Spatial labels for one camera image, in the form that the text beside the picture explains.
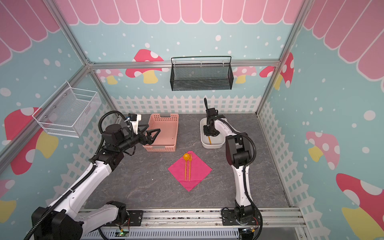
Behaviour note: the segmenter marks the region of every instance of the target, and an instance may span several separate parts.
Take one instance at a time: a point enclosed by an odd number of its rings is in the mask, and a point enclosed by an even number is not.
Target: black wire mesh basket
[[[231,59],[230,56],[171,58],[172,91],[232,89]]]

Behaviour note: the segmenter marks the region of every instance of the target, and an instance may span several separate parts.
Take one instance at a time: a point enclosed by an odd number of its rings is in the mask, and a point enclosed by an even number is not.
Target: gray marble tabletop
[[[255,114],[225,114],[228,122],[246,132],[255,142],[257,156],[250,165],[251,196],[258,207],[287,207],[281,182]],[[142,116],[140,124],[148,123]],[[225,145],[206,149],[200,141],[199,123],[205,114],[180,114],[175,152],[147,152],[137,145],[136,153],[125,156],[88,198],[85,208],[95,209],[115,200],[127,208],[234,207],[235,180],[225,158]],[[187,151],[194,151],[211,173],[190,192],[168,171]]]

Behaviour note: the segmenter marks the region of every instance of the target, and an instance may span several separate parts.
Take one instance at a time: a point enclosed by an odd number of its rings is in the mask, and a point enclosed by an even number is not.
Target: red mushroom
[[[355,177],[339,173],[336,183],[358,208],[342,208],[352,231],[362,240],[384,236],[384,191]]]
[[[133,62],[153,62],[153,61],[164,61],[159,55],[148,50],[140,49],[137,53]],[[157,83],[158,79],[155,75],[155,70],[168,72],[169,68],[143,68],[143,69],[127,69],[125,74],[130,78],[135,78],[143,74],[144,83]]]
[[[0,198],[13,187],[15,180],[4,179],[0,180]],[[16,208],[16,201],[0,201],[0,223],[5,223],[8,221],[12,212]]]
[[[115,85],[118,83],[114,76],[123,76],[118,69],[97,69],[96,73],[103,83],[105,82],[105,78],[107,78],[107,83],[109,85]]]
[[[3,145],[8,144],[16,135],[32,120],[32,114],[38,108],[23,108],[10,113],[4,119],[5,135],[7,140]],[[20,175],[29,170],[35,157],[36,149],[40,150],[44,157],[49,158],[59,144],[59,139],[48,135],[43,129],[29,140],[23,149],[11,162],[11,168],[14,174]]]
[[[245,83],[245,76],[256,76],[255,67],[238,67],[233,70],[233,77],[237,78],[236,83]]]
[[[266,78],[268,76],[272,75],[274,67],[268,66],[264,68],[260,72],[260,77]],[[283,69],[281,70],[279,76],[277,77],[277,80],[274,84],[274,87],[276,90],[280,90],[280,83],[284,79],[285,86],[289,88],[289,86],[292,83],[293,78],[293,72],[294,72],[294,61],[293,61],[293,54],[289,53],[287,60],[285,61],[285,64],[283,66]]]
[[[340,147],[336,137],[322,132],[307,132],[306,137],[308,142],[314,145],[313,148],[308,149],[311,158],[318,162],[320,157],[324,155],[328,167],[334,170],[340,160]]]

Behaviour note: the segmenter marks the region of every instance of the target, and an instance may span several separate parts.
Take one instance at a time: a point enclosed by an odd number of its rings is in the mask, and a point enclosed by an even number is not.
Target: pink plastic basket
[[[160,128],[161,132],[152,145],[145,145],[148,152],[174,152],[176,151],[177,129],[179,127],[179,115],[152,114],[149,119],[149,130]]]

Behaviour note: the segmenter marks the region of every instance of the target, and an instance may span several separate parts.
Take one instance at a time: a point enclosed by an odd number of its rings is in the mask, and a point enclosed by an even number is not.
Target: pink napkin
[[[194,152],[188,151],[188,153],[192,153],[191,181],[189,181],[189,161],[187,161],[187,180],[185,181],[185,160],[183,157],[171,165],[168,170],[189,192],[208,176],[212,168],[203,162]]]

